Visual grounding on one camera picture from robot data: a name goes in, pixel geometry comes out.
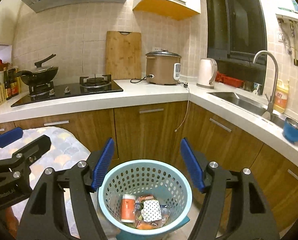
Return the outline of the person's left hand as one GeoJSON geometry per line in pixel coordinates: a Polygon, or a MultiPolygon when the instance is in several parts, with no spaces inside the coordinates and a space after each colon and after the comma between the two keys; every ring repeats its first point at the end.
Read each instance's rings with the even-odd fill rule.
{"type": "Polygon", "coordinates": [[[16,238],[19,221],[15,217],[12,207],[8,207],[5,210],[0,211],[0,218],[2,219],[8,232],[16,238]]]}

